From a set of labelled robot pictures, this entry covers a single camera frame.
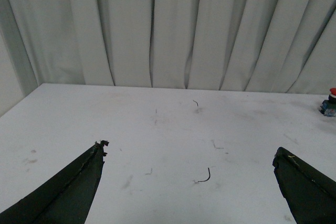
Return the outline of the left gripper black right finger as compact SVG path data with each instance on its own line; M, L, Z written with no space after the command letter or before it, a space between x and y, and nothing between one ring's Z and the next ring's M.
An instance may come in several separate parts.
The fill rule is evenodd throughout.
M272 165L296 223L335 223L335 181L283 147Z

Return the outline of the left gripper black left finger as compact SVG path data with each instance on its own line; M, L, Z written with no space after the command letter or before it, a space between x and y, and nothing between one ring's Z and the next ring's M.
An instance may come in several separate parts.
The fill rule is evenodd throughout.
M1 223L85 223L108 141L96 142L51 179L1 212Z

